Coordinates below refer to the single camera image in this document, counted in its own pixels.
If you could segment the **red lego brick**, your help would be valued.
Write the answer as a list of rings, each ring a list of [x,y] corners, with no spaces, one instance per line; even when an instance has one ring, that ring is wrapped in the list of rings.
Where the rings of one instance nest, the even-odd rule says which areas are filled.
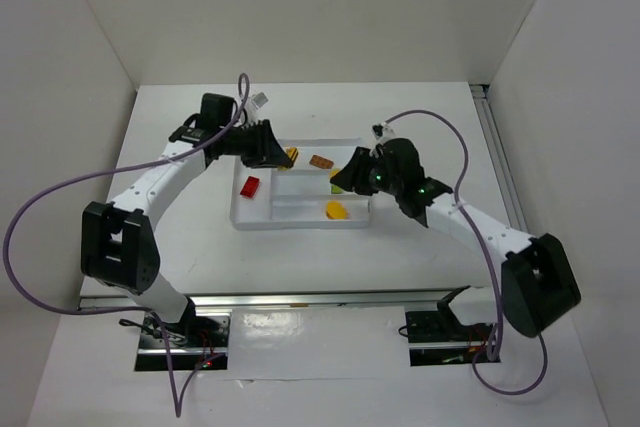
[[[253,199],[261,185],[261,179],[255,176],[248,176],[245,180],[239,195],[246,199]]]

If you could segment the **yellow rounded printed lego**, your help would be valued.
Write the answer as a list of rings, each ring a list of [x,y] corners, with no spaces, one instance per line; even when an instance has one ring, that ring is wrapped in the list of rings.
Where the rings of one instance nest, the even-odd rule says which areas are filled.
[[[346,207],[338,201],[329,201],[325,206],[325,214],[331,220],[346,220],[350,214]]]

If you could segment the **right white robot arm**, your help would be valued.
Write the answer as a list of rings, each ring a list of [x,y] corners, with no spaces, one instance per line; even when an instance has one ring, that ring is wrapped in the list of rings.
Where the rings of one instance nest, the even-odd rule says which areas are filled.
[[[362,196],[385,193],[401,212],[425,228],[446,234],[500,269],[502,313],[519,334],[534,338],[582,300],[561,241],[508,227],[428,177],[414,144],[405,138],[358,147],[331,177],[338,188]]]

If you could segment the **tan lego brick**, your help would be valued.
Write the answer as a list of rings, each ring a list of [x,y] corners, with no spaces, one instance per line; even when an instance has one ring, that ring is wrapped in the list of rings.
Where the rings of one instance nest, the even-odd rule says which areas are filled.
[[[325,170],[330,170],[334,167],[334,162],[332,160],[319,155],[312,155],[309,160],[309,164],[313,167]]]

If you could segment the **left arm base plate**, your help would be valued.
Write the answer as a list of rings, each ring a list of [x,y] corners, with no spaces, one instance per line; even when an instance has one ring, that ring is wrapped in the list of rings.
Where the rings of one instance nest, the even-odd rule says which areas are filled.
[[[217,325],[213,331],[200,331],[189,339],[168,332],[173,369],[187,372],[206,361],[203,371],[226,370],[231,327],[229,314],[210,316]],[[165,344],[157,322],[146,315],[142,322],[134,323],[139,331],[134,370],[136,372],[166,372],[168,363]]]

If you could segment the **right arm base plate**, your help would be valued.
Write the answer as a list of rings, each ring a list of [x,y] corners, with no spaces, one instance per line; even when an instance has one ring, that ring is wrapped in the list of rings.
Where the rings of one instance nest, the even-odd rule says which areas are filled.
[[[407,311],[398,334],[408,341],[412,367],[487,363],[486,346],[492,324],[464,326],[437,310]]]

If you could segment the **yellow lego piece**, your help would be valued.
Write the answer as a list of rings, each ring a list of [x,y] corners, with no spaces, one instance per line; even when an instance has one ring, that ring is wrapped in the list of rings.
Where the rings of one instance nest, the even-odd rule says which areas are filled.
[[[287,171],[290,170],[291,168],[294,167],[298,157],[299,157],[299,150],[297,147],[286,147],[285,148],[285,153],[289,159],[289,164],[287,166],[279,166],[278,170],[279,171]]]

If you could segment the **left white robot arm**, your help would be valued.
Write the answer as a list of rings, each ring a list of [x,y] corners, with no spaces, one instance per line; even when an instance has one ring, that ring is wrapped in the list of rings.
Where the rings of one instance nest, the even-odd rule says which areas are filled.
[[[269,121],[258,116],[266,101],[262,93],[239,100],[204,94],[199,112],[169,136],[157,161],[127,190],[83,211],[82,273],[154,313],[154,326],[181,340],[212,339],[221,327],[197,315],[193,300],[162,276],[154,231],[182,191],[222,156],[251,169],[293,166]]]

